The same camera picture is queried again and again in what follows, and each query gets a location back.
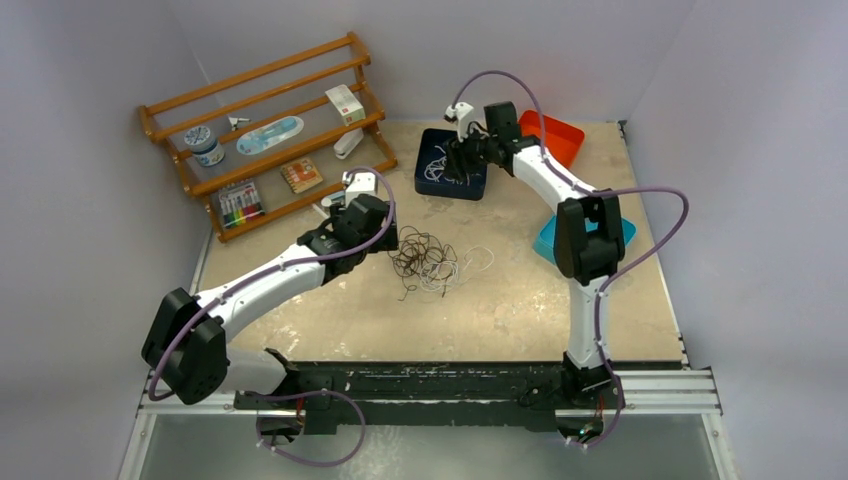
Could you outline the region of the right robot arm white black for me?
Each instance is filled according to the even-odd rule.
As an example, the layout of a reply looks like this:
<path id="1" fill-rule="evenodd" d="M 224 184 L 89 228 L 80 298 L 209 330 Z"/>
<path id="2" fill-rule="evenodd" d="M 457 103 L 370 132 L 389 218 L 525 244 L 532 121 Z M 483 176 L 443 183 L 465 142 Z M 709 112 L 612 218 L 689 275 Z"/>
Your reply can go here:
<path id="1" fill-rule="evenodd" d="M 475 124 L 475 109 L 458 101 L 444 118 L 456 129 L 445 143 L 446 177 L 465 179 L 496 165 L 531 187 L 553 210 L 553 255 L 570 292 L 570 330 L 564 352 L 561 392 L 576 407 L 596 399 L 614 378 L 606 340 L 605 288 L 625 255 L 617 197 L 597 192 L 559 163 L 546 145 L 546 132 L 525 135 L 510 102 L 484 109 L 486 124 Z"/>

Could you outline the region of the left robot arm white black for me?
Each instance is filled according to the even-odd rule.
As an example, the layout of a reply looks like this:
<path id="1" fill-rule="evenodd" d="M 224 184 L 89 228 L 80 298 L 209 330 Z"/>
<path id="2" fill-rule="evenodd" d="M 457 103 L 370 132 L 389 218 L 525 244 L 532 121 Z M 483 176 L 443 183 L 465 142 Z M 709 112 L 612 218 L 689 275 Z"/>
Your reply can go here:
<path id="1" fill-rule="evenodd" d="M 297 399 L 292 367 L 273 350 L 241 352 L 228 344 L 286 301 L 351 272 L 370 253 L 397 247 L 392 202 L 360 194 L 317 228 L 255 270 L 194 295 L 183 288 L 162 299 L 141 348 L 153 369 L 148 395 L 164 382 L 186 405 L 218 391 L 259 394 L 272 408 Z"/>

